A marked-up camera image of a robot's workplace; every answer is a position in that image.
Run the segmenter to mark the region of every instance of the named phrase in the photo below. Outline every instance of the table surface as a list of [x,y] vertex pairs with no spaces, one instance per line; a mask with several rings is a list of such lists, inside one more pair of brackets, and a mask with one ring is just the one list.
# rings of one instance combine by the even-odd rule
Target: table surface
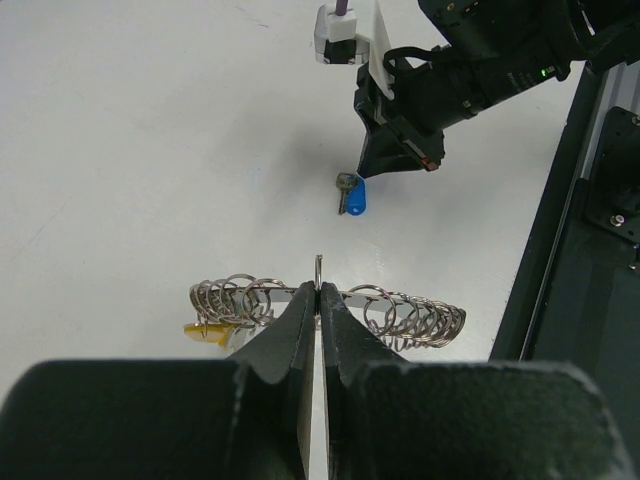
[[[385,0],[394,46],[443,44]],[[188,287],[233,273],[374,283],[468,312],[412,359],[485,360],[578,81],[446,132],[435,173],[368,181],[356,69],[314,59],[316,0],[0,2],[0,397],[35,362],[208,357]]]

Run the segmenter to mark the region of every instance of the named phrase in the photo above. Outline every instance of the white plastic mount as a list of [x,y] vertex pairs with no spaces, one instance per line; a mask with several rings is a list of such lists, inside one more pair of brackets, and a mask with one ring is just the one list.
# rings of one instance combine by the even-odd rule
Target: white plastic mount
[[378,0],[350,0],[347,13],[342,17],[336,15],[335,11],[335,2],[327,3],[318,10],[314,32],[316,60],[329,63],[324,56],[327,41],[335,43],[356,40],[353,63],[369,62],[369,74],[382,93],[393,100],[393,77],[382,64],[384,54],[391,49],[391,44]]

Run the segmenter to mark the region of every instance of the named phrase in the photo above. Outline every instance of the key head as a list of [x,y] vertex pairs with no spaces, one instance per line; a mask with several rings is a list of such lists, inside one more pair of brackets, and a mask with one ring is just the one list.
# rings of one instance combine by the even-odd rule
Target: key head
[[340,173],[336,178],[336,187],[342,191],[351,191],[358,186],[358,176],[353,173]]

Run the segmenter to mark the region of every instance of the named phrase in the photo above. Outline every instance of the scratch on table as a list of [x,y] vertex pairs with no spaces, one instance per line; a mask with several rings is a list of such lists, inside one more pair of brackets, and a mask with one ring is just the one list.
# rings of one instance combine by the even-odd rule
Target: scratch on table
[[11,257],[11,259],[9,259],[9,261],[7,262],[6,265],[10,265],[11,263],[13,263],[15,260],[18,259],[18,257],[20,257],[20,255],[22,255],[22,253],[29,247],[29,245],[31,245],[33,242],[36,241],[36,239],[42,235],[42,232],[44,232],[45,228],[47,228],[49,225],[51,225],[51,222],[53,222],[56,217],[58,215],[60,215],[60,213],[62,212],[62,210],[64,210],[64,207],[67,206],[67,204],[71,201],[71,199],[73,198],[73,195],[70,195],[69,198],[67,198],[64,203],[60,206],[60,208],[58,208],[58,210],[56,210],[53,215],[51,215],[51,217],[49,217],[49,219],[44,222],[44,224],[36,231],[36,233],[34,233],[31,238],[29,240],[27,240],[27,242],[22,245],[22,247],[20,247],[20,250],[18,250],[15,255],[13,255],[13,257]]

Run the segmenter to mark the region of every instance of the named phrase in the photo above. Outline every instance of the yellow object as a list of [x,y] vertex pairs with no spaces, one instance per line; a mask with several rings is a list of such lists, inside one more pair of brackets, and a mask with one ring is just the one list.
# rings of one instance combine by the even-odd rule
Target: yellow object
[[198,325],[190,323],[184,326],[184,334],[196,342],[217,343],[223,348],[227,347],[234,327],[223,325]]

